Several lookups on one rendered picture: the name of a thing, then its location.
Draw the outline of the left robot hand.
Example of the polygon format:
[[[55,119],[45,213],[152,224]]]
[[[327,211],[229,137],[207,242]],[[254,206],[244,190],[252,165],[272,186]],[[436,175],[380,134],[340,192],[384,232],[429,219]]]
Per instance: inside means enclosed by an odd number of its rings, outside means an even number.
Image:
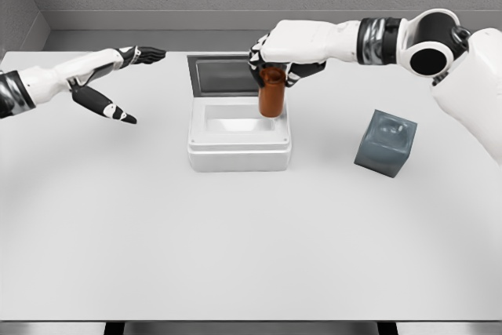
[[[148,46],[103,49],[59,64],[56,66],[56,72],[68,84],[72,100],[76,104],[105,118],[135,124],[137,123],[135,117],[123,111],[89,84],[112,71],[134,64],[153,64],[165,57],[164,49]]]

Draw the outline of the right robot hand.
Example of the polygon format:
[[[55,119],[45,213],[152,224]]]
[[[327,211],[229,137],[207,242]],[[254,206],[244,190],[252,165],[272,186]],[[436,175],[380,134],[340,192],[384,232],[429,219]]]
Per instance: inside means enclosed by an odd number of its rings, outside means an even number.
[[[277,67],[286,73],[286,85],[316,74],[329,58],[351,60],[353,52],[343,45],[338,26],[324,21],[282,20],[267,35],[259,38],[249,51],[249,69],[260,88],[260,73]]]

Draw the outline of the brown cylindrical bottle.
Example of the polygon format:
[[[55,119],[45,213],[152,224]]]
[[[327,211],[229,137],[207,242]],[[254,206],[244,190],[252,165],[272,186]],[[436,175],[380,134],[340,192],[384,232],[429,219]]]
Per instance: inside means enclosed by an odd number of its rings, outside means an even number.
[[[283,110],[286,73],[278,67],[260,71],[264,85],[259,89],[259,111],[264,117],[276,118]]]

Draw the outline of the white open-lid box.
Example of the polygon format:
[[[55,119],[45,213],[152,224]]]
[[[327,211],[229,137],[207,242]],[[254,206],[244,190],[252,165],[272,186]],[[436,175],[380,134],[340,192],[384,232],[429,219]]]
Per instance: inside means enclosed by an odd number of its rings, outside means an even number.
[[[292,140],[287,113],[259,112],[258,85],[242,53],[187,55],[193,102],[187,152],[200,173],[287,169]]]

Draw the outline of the grey cube container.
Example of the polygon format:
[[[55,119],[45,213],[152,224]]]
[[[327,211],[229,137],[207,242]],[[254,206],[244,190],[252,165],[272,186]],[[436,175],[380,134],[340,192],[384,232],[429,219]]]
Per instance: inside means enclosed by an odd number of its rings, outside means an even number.
[[[362,137],[354,164],[394,178],[407,162],[417,124],[375,110]]]

